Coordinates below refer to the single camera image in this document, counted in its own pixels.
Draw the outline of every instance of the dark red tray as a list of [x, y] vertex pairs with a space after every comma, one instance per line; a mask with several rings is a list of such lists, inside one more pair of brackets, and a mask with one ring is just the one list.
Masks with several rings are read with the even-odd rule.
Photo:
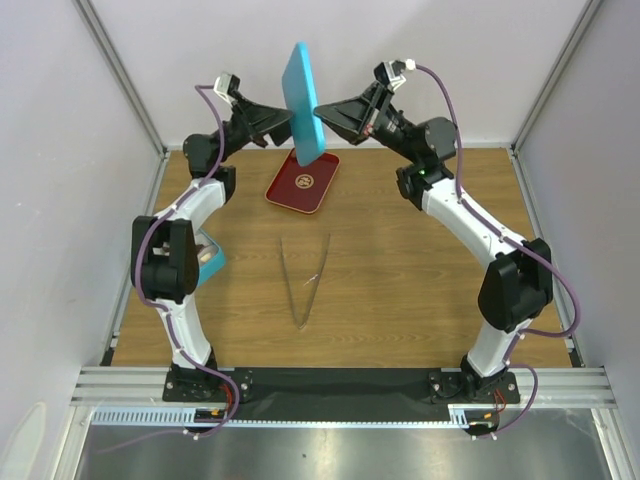
[[340, 159], [324, 153], [307, 167], [298, 165], [295, 150], [291, 150], [265, 195], [266, 199], [297, 212], [314, 213], [338, 170]]

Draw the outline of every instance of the metal floor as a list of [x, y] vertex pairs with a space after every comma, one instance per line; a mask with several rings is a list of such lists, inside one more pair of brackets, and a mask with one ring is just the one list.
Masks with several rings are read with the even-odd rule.
[[591, 410], [533, 410], [497, 441], [460, 430], [224, 427], [194, 442], [92, 426], [76, 479], [610, 479]]

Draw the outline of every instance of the white wall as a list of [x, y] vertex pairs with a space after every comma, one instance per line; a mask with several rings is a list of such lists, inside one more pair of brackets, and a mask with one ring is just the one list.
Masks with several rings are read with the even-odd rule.
[[[465, 141], [510, 142], [585, 0], [94, 2], [164, 142], [181, 145], [213, 130], [193, 84], [223, 70], [249, 98], [284, 105], [280, 77], [300, 40], [320, 102], [361, 93], [383, 60], [414, 58], [444, 78]], [[446, 112], [424, 77], [397, 99], [416, 121]]]
[[0, 72], [0, 457], [43, 402], [41, 479], [102, 353], [158, 157], [71, 0], [2, 2]]
[[604, 2], [523, 157], [542, 229], [584, 310], [577, 339], [604, 365], [640, 459], [640, 3]]

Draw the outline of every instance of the wooden table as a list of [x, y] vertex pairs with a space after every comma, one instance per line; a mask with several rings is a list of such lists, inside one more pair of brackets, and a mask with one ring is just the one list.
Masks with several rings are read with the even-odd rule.
[[[476, 299], [483, 271], [436, 220], [401, 198], [386, 149], [336, 151], [340, 168], [320, 210], [310, 216], [268, 203], [264, 194], [286, 156], [242, 151], [237, 190], [205, 223], [227, 265], [197, 291], [206, 336], [222, 366], [451, 367], [473, 345], [482, 318]], [[467, 150], [465, 188], [513, 230], [532, 238], [505, 150]], [[455, 168], [455, 160], [449, 162]], [[190, 180], [182, 154], [169, 161], [156, 210]], [[307, 326], [295, 325], [279, 240], [298, 305], [307, 300], [327, 234], [324, 273]], [[550, 306], [536, 328], [559, 330]], [[168, 365], [169, 343], [155, 311], [132, 294], [114, 365]], [[531, 335], [514, 361], [569, 366], [562, 340]]]

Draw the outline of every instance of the purple cable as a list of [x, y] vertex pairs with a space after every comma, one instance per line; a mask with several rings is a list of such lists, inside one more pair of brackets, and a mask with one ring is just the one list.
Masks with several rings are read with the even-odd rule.
[[[200, 183], [198, 184], [198, 187], [192, 187], [189, 190], [187, 190], [180, 198], [178, 198], [178, 200], [176, 200], [176, 203], [174, 205], [174, 207], [172, 209], [170, 209], [167, 213], [165, 213], [162, 217], [158, 218], [149, 228], [149, 230], [147, 230], [147, 233], [145, 234], [145, 236], [142, 239], [142, 243], [140, 244], [140, 250], [138, 252], [138, 256], [136, 257], [136, 264], [135, 264], [135, 270], [134, 270], [134, 280], [135, 280], [135, 288], [136, 288], [136, 293], [138, 294], [138, 298], [140, 298], [140, 301], [148, 306], [148, 307], [152, 307], [152, 308], [157, 308], [162, 310], [163, 313], [167, 314], [167, 330], [169, 331], [169, 336], [171, 337], [171, 341], [173, 342], [173, 344], [176, 346], [176, 348], [180, 351], [180, 354], [182, 355], [182, 357], [189, 362], [191, 365], [193, 365], [195, 368], [202, 370], [203, 372], [206, 372], [210, 375], [214, 375], [220, 379], [222, 379], [223, 381], [225, 381], [226, 383], [228, 383], [229, 385], [231, 385], [231, 388], [233, 389], [233, 405], [231, 407], [231, 411], [229, 412], [229, 414], [227, 414], [227, 416], [220, 421], [220, 423], [218, 423], [218, 425], [216, 425], [215, 427], [213, 427], [211, 430], [208, 430], [207, 432], [204, 432], [202, 434], [194, 434], [193, 437], [194, 438], [207, 438], [210, 437], [211, 435], [215, 434], [220, 428], [222, 428], [222, 426], [224, 424], [226, 424], [229, 420], [231, 420], [233, 418], [233, 416], [236, 413], [236, 410], [238, 409], [238, 404], [240, 402], [240, 391], [238, 390], [238, 385], [236, 385], [236, 383], [233, 381], [233, 379], [231, 377], [228, 377], [227, 375], [224, 375], [220, 372], [217, 372], [215, 370], [212, 370], [208, 367], [205, 367], [204, 365], [196, 362], [193, 358], [191, 358], [183, 349], [183, 347], [180, 345], [178, 338], [175, 334], [175, 330], [173, 328], [173, 322], [172, 322], [172, 318], [171, 315], [168, 315], [169, 309], [160, 304], [160, 303], [155, 303], [152, 302], [150, 300], [147, 300], [147, 298], [144, 295], [144, 291], [142, 290], [141, 284], [142, 284], [142, 260], [144, 258], [144, 253], [147, 251], [147, 249], [149, 248], [149, 243], [151, 242], [151, 237], [153, 236], [153, 234], [156, 232], [156, 230], [158, 229], [158, 227], [162, 224], [162, 222], [164, 222], [165, 220], [167, 220], [171, 215], [173, 215], [175, 213], [175, 211], [180, 208], [180, 206], [182, 204], [184, 204], [184, 202], [186, 202], [195, 192], [198, 191], [198, 188], [201, 186], [204, 186], [207, 184], [207, 182], [215, 175], [216, 171], [218, 170], [218, 168], [220, 167], [220, 164], [222, 163], [222, 158], [224, 155], [224, 147], [225, 147], [225, 138], [224, 138], [224, 126], [222, 123], [222, 119], [220, 118], [220, 115], [218, 114], [218, 110], [216, 109], [216, 107], [213, 105], [213, 102], [209, 99], [209, 97], [207, 96], [207, 94], [204, 92], [204, 90], [212, 90], [214, 88], [214, 85], [196, 85], [194, 87], [196, 89], [196, 91], [198, 92], [198, 94], [204, 99], [204, 101], [206, 102], [206, 104], [209, 106], [209, 108], [211, 109], [211, 112], [213, 113], [213, 116], [216, 119], [216, 124], [218, 125], [218, 130], [220, 132], [220, 150], [218, 151], [218, 157], [216, 158], [215, 163], [213, 164], [213, 167], [211, 167], [211, 170], [209, 170], [209, 173], [207, 173], [207, 175], [200, 181]], [[134, 438], [132, 440], [128, 440], [126, 442], [122, 442], [119, 443], [117, 445], [114, 445], [112, 447], [108, 447], [108, 448], [104, 448], [102, 450], [97, 450], [96, 453], [97, 454], [105, 454], [105, 453], [111, 453], [115, 450], [119, 450], [121, 448], [125, 448], [125, 447], [129, 447], [131, 445], [135, 445], [139, 442], [148, 440], [150, 438], [155, 438], [155, 437], [159, 437], [162, 435], [167, 435], [167, 434], [176, 434], [176, 433], [184, 433], [184, 430], [178, 430], [178, 429], [167, 429], [167, 430], [160, 430], [158, 432], [152, 432], [149, 433], [147, 435], [143, 435], [141, 437], [138, 438]]]
[[[458, 120], [456, 118], [456, 114], [455, 114], [455, 111], [453, 109], [453, 102], [451, 101], [451, 96], [449, 95], [449, 92], [447, 91], [447, 89], [444, 86], [444, 83], [442, 82], [440, 77], [433, 70], [431, 70], [430, 68], [424, 67], [422, 65], [416, 65], [416, 68], [418, 70], [428, 74], [438, 84], [438, 86], [440, 87], [440, 90], [442, 91], [442, 95], [444, 96], [445, 102], [447, 103], [447, 107], [449, 109], [449, 115], [451, 116], [451, 121], [453, 122], [453, 124], [456, 127], [456, 143], [458, 145], [458, 148], [457, 148], [458, 168], [457, 168], [457, 171], [456, 171], [455, 190], [456, 190], [456, 196], [458, 197], [458, 201], [464, 206], [464, 208], [476, 220], [478, 220], [482, 225], [484, 225], [490, 232], [492, 232], [494, 235], [496, 235], [499, 238], [501, 238], [502, 241], [504, 241], [505, 243], [507, 243], [511, 247], [517, 249], [518, 251], [522, 252], [523, 254], [525, 254], [525, 255], [529, 256], [530, 258], [534, 259], [536, 262], [540, 263], [544, 268], [549, 270], [551, 272], [551, 274], [553, 276], [555, 276], [560, 281], [562, 286], [565, 288], [565, 290], [569, 294], [569, 297], [571, 297], [571, 302], [573, 303], [575, 316], [574, 316], [573, 322], [571, 323], [569, 328], [567, 328], [566, 330], [564, 330], [562, 332], [557, 332], [557, 333], [556, 332], [545, 332], [545, 331], [542, 331], [542, 330], [536, 330], [536, 329], [532, 329], [532, 328], [525, 328], [525, 329], [520, 330], [518, 332], [518, 334], [513, 337], [513, 341], [509, 345], [509, 348], [507, 348], [507, 351], [506, 351], [505, 356], [503, 358], [503, 361], [505, 362], [505, 364], [509, 365], [509, 363], [508, 363], [509, 362], [509, 358], [511, 357], [511, 353], [513, 353], [513, 350], [515, 349], [516, 344], [518, 343], [518, 340], [520, 339], [520, 334], [531, 333], [531, 334], [540, 335], [540, 336], [543, 336], [543, 337], [563, 338], [563, 337], [568, 337], [568, 336], [572, 335], [573, 332], [576, 331], [576, 328], [578, 328], [578, 326], [580, 325], [581, 313], [582, 313], [581, 308], [580, 308], [580, 302], [578, 301], [578, 295], [577, 295], [576, 291], [573, 289], [573, 287], [569, 284], [569, 281], [567, 280], [567, 278], [565, 278], [564, 275], [562, 275], [558, 271], [558, 269], [555, 268], [550, 262], [548, 262], [546, 259], [542, 258], [540, 255], [536, 254], [535, 252], [532, 252], [531, 250], [526, 248], [524, 245], [516, 242], [515, 240], [513, 240], [513, 239], [511, 239], [509, 237], [503, 236], [502, 232], [500, 231], [500, 229], [498, 227], [496, 227], [488, 219], [483, 217], [482, 214], [480, 214], [480, 212], [475, 210], [469, 204], [469, 202], [467, 202], [464, 198], [462, 198], [462, 193], [463, 193], [463, 190], [462, 190], [462, 166], [463, 166], [463, 161], [464, 161], [464, 149], [462, 148], [462, 136], [460, 134], [460, 128], [458, 126]], [[531, 392], [531, 396], [529, 397], [529, 401], [527, 402], [525, 407], [522, 409], [522, 411], [520, 411], [520, 413], [511, 422], [509, 422], [504, 427], [498, 429], [494, 433], [504, 432], [505, 430], [510, 429], [516, 423], [518, 423], [518, 421], [520, 421], [520, 419], [531, 409], [531, 406], [533, 405], [533, 402], [535, 401], [536, 395], [538, 393], [538, 375], [536, 374], [536, 371], [531, 366], [525, 365], [525, 364], [512, 365], [512, 366], [526, 368], [531, 372], [531, 374], [533, 375], [533, 390]], [[491, 437], [491, 434], [483, 435], [482, 437], [488, 438], [488, 437]]]

